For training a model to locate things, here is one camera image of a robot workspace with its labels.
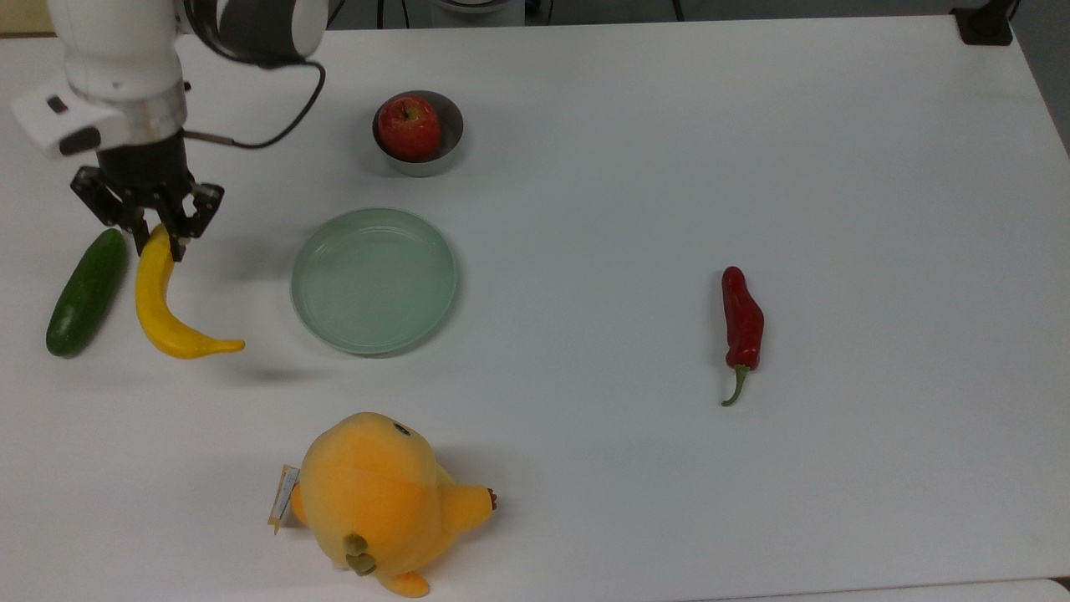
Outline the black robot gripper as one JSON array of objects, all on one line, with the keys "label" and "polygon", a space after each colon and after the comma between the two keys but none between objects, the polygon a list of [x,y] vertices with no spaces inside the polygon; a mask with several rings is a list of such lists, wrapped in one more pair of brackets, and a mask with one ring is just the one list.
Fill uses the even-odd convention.
[{"label": "black robot gripper", "polygon": [[96,153],[96,166],[81,166],[72,191],[107,227],[129,233],[140,257],[150,242],[146,211],[166,230],[173,262],[182,262],[188,241],[201,237],[221,206],[221,186],[197,181],[188,169],[185,134],[148,145],[123,145]]}]

